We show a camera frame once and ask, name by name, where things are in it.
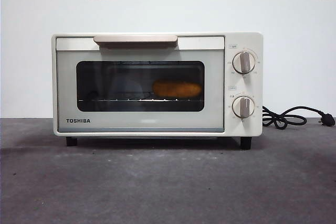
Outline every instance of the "black power cord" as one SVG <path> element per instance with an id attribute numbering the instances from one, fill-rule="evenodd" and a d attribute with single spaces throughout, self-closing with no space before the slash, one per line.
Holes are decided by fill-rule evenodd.
<path id="1" fill-rule="evenodd" d="M 321 122 L 323 125 L 326 126 L 334 126 L 335 125 L 335 120 L 332 117 L 331 114 L 324 114 L 322 111 L 310 108 L 310 107 L 306 107 L 306 106 L 297 106 L 297 107 L 293 107 L 289 110 L 286 110 L 285 112 L 281 113 L 281 114 L 277 114 L 274 113 L 272 111 L 270 111 L 268 108 L 266 108 L 265 106 L 263 107 L 263 117 L 262 117 L 262 124 L 263 126 L 270 126 L 271 124 L 274 123 L 275 127 L 279 130 L 284 130 L 288 124 L 290 125 L 304 125 L 307 123 L 307 119 L 301 115 L 292 115 L 292 114 L 288 114 L 289 112 L 293 111 L 293 110 L 298 110 L 298 109 L 304 109 L 304 110 L 310 110 L 310 111 L 314 111 L 316 113 L 319 113 L 321 118 Z M 301 122 L 293 122 L 293 121 L 289 121 L 286 118 L 298 118 L 300 120 L 302 120 Z"/>

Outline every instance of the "oven window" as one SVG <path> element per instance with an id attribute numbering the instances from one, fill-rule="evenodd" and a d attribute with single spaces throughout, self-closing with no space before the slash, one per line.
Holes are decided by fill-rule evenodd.
<path id="1" fill-rule="evenodd" d="M 201 111 L 204 65 L 200 61 L 81 61 L 77 107 L 102 111 Z"/>

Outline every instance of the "oven door handle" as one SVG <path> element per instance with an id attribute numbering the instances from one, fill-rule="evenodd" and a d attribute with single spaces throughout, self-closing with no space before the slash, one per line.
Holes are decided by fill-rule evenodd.
<path id="1" fill-rule="evenodd" d="M 145 49 L 175 48 L 176 35 L 96 35 L 93 41 L 101 48 Z"/>

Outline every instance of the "oven foot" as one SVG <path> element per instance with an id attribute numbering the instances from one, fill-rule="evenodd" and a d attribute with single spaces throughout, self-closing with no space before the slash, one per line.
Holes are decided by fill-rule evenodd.
<path id="1" fill-rule="evenodd" d="M 251 141 L 252 141 L 252 137 L 250 137 L 250 136 L 240 137 L 240 149 L 242 149 L 242 150 L 251 149 Z"/>
<path id="2" fill-rule="evenodd" d="M 67 136 L 67 146 L 77 146 L 77 138 Z"/>

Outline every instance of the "white knob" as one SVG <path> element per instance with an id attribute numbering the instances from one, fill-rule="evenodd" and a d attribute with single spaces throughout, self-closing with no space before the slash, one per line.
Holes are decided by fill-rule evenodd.
<path id="1" fill-rule="evenodd" d="M 232 65 L 238 73 L 250 73 L 254 69 L 255 60 L 250 52 L 244 51 L 233 58 Z"/>
<path id="2" fill-rule="evenodd" d="M 240 118 L 248 118 L 254 112 L 254 103 L 249 97 L 238 97 L 232 104 L 232 110 Z"/>

